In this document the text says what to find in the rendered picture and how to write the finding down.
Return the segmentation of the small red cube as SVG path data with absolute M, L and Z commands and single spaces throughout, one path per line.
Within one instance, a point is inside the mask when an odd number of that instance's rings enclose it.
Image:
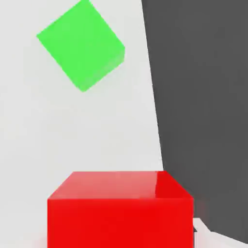
M 194 248 L 193 216 L 166 171 L 77 171 L 47 200 L 47 248 Z

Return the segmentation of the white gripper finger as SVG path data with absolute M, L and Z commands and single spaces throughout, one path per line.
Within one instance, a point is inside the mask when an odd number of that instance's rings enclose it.
M 248 248 L 248 244 L 210 231 L 200 218 L 193 218 L 194 248 Z

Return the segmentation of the small green cube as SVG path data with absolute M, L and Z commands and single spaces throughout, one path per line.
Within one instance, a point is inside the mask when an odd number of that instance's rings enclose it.
M 80 0 L 37 38 L 83 92 L 124 61 L 123 43 L 89 0 Z

